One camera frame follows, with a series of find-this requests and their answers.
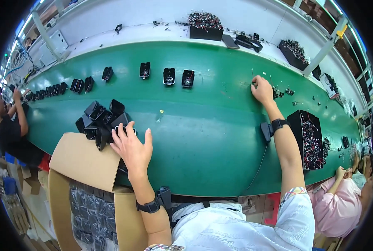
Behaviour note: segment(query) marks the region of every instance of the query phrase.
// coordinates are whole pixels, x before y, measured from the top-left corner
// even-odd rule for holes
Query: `cardboard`
[[[81,133],[65,133],[50,160],[49,202],[54,231],[62,251],[80,251],[72,232],[69,201],[70,179],[114,193],[119,250],[144,250],[148,245],[135,194],[115,187],[120,157],[111,147],[99,151]]]
[[[17,168],[19,185],[24,196],[38,195],[40,191],[40,182],[38,180],[37,170],[31,172],[30,178],[24,179],[22,167]]]

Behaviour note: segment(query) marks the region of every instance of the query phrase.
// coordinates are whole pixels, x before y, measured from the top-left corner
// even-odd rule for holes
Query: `smartphone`
[[[221,37],[227,48],[229,49],[239,49],[239,46],[235,43],[234,39],[230,35],[223,35]]]
[[[127,135],[127,130],[126,130],[126,128],[127,128],[127,127],[123,127],[123,130],[124,130],[125,135]],[[117,133],[117,135],[118,135],[118,126],[115,127],[115,133]]]

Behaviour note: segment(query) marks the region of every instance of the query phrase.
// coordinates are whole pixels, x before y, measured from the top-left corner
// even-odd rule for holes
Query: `man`
[[[269,82],[256,76],[252,83],[251,92],[263,104],[270,121],[279,122],[274,143],[282,170],[282,198],[276,226],[247,222],[240,204],[224,201],[210,203],[209,207],[207,203],[205,206],[197,203],[179,209],[172,216],[175,227],[171,232],[168,214],[162,206],[143,207],[154,205],[155,201],[155,192],[147,176],[153,151],[152,132],[146,131],[143,145],[133,133],[134,122],[130,122],[126,127],[128,136],[122,130],[118,135],[112,131],[115,143],[111,143],[111,147],[128,168],[128,178],[148,233],[147,251],[312,250],[314,216],[305,190],[298,144],[289,125],[283,122]]]
[[[30,167],[38,167],[45,153],[25,138],[28,133],[28,122],[21,105],[21,92],[17,89],[13,93],[13,100],[15,103],[7,112],[0,87],[0,152],[9,153]],[[18,119],[12,121],[15,112]]]

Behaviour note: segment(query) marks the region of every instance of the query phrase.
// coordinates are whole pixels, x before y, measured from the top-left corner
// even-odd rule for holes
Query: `black plastic bag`
[[[83,218],[88,218],[87,208],[85,206],[79,206],[79,215]]]
[[[105,239],[112,240],[113,239],[113,232],[111,232],[108,228],[102,227],[101,228],[102,236]]]
[[[101,236],[94,236],[93,240],[95,241],[93,247],[95,251],[104,251],[106,250],[106,240]]]
[[[101,227],[106,227],[106,216],[104,214],[98,213],[97,221],[99,222]]]
[[[114,232],[116,233],[117,230],[115,228],[115,219],[114,218],[109,218],[107,217],[106,218],[106,226],[107,228],[111,231],[111,232]]]
[[[106,210],[107,217],[115,218],[114,203],[110,203],[110,202],[105,203],[105,210]]]
[[[96,211],[88,210],[87,212],[88,212],[88,220],[90,224],[99,223],[99,221],[97,220]]]
[[[92,195],[93,194],[93,191],[94,191],[94,187],[92,186],[88,186],[88,185],[84,185],[84,191],[87,195]]]
[[[71,202],[71,212],[74,214],[74,216],[79,216],[79,206],[78,204]]]
[[[101,236],[102,231],[99,223],[92,223],[90,227],[93,236]]]
[[[77,203],[77,194],[78,194],[78,190],[70,189],[69,190],[69,201]]]
[[[106,214],[105,204],[106,202],[102,198],[95,197],[96,212]]]
[[[82,231],[80,229],[74,228],[74,237],[75,239],[82,239]]]
[[[79,206],[86,206],[86,193],[82,190],[78,190],[76,202]]]
[[[92,233],[86,233],[82,231],[82,234],[80,236],[80,240],[83,241],[86,244],[92,244],[93,243],[93,235]]]
[[[104,200],[107,202],[114,202],[114,194],[111,192],[104,191]]]
[[[118,245],[117,233],[113,233],[113,242]]]
[[[99,188],[93,188],[93,194],[94,196],[99,197],[101,199],[104,198],[104,191]]]
[[[94,195],[86,195],[86,207],[89,210],[96,210],[96,199]]]

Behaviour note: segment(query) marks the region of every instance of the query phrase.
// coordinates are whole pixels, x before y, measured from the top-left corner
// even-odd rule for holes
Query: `human hand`
[[[273,101],[273,88],[269,82],[260,75],[252,79],[251,92],[264,106]]]
[[[345,171],[345,174],[343,176],[343,179],[346,179],[346,178],[352,178],[352,168],[348,168],[346,171]]]
[[[145,132],[145,144],[142,144],[134,133],[135,122],[131,121],[127,127],[127,134],[124,133],[123,124],[119,123],[118,135],[111,130],[114,143],[110,143],[113,150],[124,160],[128,169],[128,178],[132,180],[147,176],[148,165],[152,158],[152,132],[147,129]]]
[[[13,96],[12,96],[13,100],[15,101],[19,100],[19,102],[21,102],[21,97],[22,97],[21,92],[17,88],[15,88],[15,90],[13,91]]]
[[[343,179],[345,172],[346,171],[344,170],[343,167],[340,166],[339,168],[337,168],[337,170],[336,170],[336,179]]]

